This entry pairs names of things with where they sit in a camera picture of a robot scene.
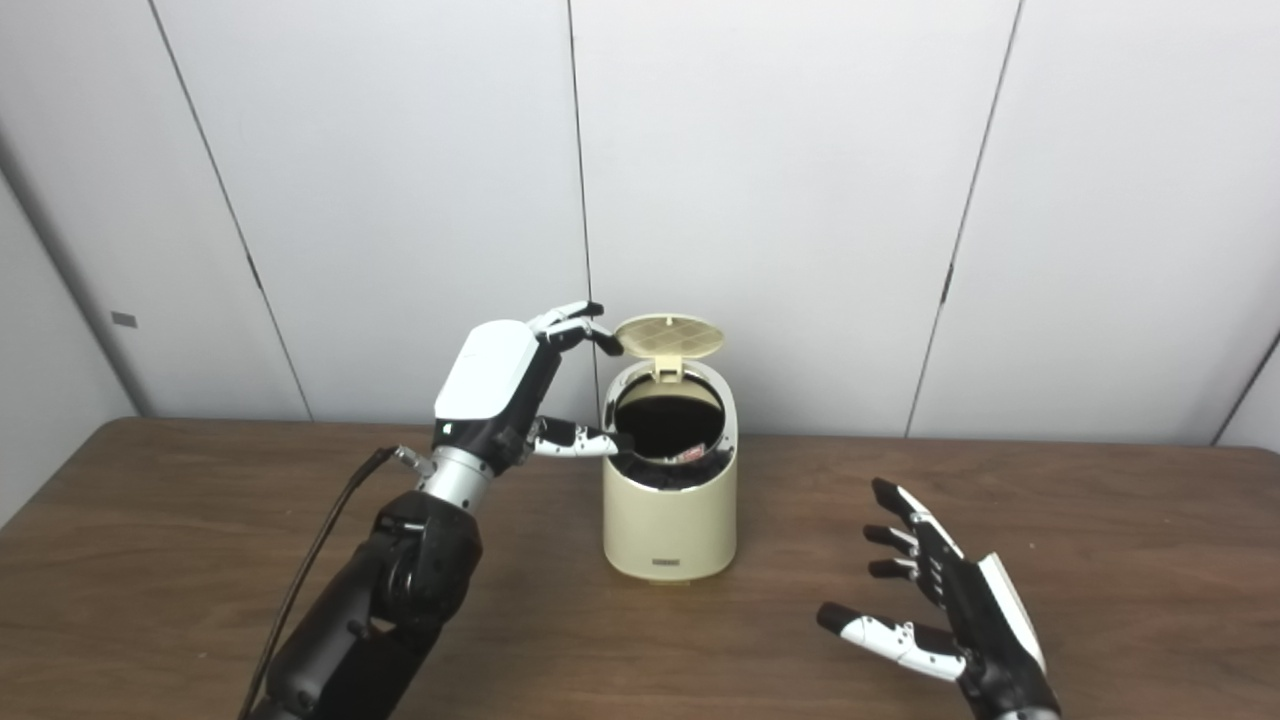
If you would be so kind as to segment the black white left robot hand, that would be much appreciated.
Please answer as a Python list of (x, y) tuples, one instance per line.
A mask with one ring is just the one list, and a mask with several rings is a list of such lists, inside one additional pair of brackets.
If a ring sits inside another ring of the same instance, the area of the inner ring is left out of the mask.
[(575, 301), (529, 322), (499, 319), (471, 329), (434, 404), (431, 464), (471, 459), (498, 477), (532, 455), (632, 455), (632, 436), (540, 411), (563, 354), (582, 342), (613, 357), (623, 352), (614, 333), (595, 320), (604, 310)]

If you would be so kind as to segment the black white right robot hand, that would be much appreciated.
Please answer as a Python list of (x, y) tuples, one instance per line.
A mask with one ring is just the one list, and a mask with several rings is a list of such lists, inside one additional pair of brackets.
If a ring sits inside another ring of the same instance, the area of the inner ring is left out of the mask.
[(902, 528), (864, 527), (867, 541), (897, 551), (869, 562), (869, 574), (914, 584), (946, 614), (948, 628), (836, 602), (817, 610), (817, 624), (900, 667), (955, 684), (975, 719), (1061, 719), (1039, 637), (1000, 556), (969, 559), (908, 489), (878, 477), (870, 487)]

